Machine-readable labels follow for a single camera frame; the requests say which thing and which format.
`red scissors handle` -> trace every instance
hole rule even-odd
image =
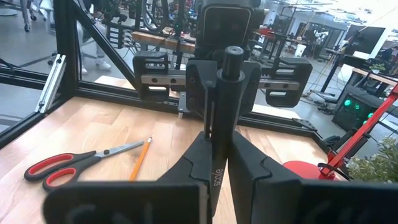
[[[64,184],[70,184],[73,182],[76,182],[77,179],[79,178],[80,174],[90,166],[96,164],[97,162],[101,161],[102,157],[99,156],[91,156],[86,159],[81,160],[80,162],[77,162],[75,164],[72,164],[68,167],[62,168],[60,170],[55,171],[53,174],[50,174],[46,179],[43,181],[43,189],[47,192],[56,189],[59,187],[58,186],[51,186],[51,183],[55,181],[58,178],[63,177],[64,175],[71,174],[72,178],[64,183]]]
[[[44,179],[46,176],[50,175],[51,173],[70,166],[74,163],[77,163],[83,159],[93,157],[96,154],[96,151],[86,152],[83,154],[73,154],[73,153],[64,153],[59,154],[56,156],[49,157],[44,159],[31,167],[29,167],[24,174],[24,177],[27,181],[34,182],[38,180]],[[37,173],[37,171],[43,169],[44,167],[50,166],[56,162],[61,162],[55,166],[49,167],[48,169],[43,170],[42,172]]]

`white sneaker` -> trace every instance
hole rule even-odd
[[[95,59],[95,64],[99,67],[99,69],[102,70],[108,70],[110,71],[112,66],[110,64],[108,64],[105,59],[103,58],[97,58]]]
[[[87,69],[85,67],[81,68],[81,74],[82,75],[87,75],[88,74],[88,71],[87,71]]]

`red base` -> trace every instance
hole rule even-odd
[[[333,174],[331,177],[325,177],[321,175],[319,168],[311,163],[303,161],[290,161],[284,164],[284,167],[295,172],[297,175],[305,179],[328,179],[328,180],[338,180]]]

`green light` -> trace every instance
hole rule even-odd
[[[346,105],[346,106],[351,105],[351,100],[346,100],[346,101],[344,101],[344,105]]]

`concrete floor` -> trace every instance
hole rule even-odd
[[[40,16],[37,21],[32,22],[29,33],[24,32],[24,24],[20,13],[18,13],[18,16],[0,17],[0,30],[3,31],[0,32],[0,57],[2,59],[14,65],[22,66],[27,70],[44,73],[50,71],[51,67],[47,65],[47,60],[42,60],[41,62],[33,64],[30,63],[31,61],[41,58],[49,58],[51,53],[56,49],[55,37],[46,34],[44,21]],[[94,42],[83,47],[83,51],[86,54],[95,55],[95,50],[96,44]],[[132,53],[127,52],[126,49],[117,51],[124,57],[127,64],[132,66]],[[83,76],[83,80],[93,82],[102,75],[124,78],[109,58],[106,59],[113,66],[111,71],[101,71],[95,65],[93,59],[85,58],[84,65],[89,71],[89,74]],[[325,67],[326,63],[324,62],[317,62],[314,60],[310,62],[313,65],[313,72],[304,92],[309,91],[309,89],[320,90],[330,71],[328,67]],[[334,76],[326,92],[339,95],[344,85],[345,84],[341,80],[338,80],[336,76]],[[33,112],[39,96],[40,91],[37,90],[0,84],[0,131]],[[261,91],[257,93],[256,104],[267,104]],[[287,108],[287,110],[295,111],[301,118],[309,120],[318,128],[319,133],[324,138],[331,135],[342,136],[345,133],[345,131],[331,122],[332,116],[319,112],[317,107],[306,99],[302,99],[296,107]],[[398,120],[392,116],[389,116],[387,120],[398,123]],[[389,136],[391,131],[378,124],[371,134],[374,139],[380,141],[384,136]],[[357,156],[370,156],[376,151],[377,143],[370,139],[357,153]]]

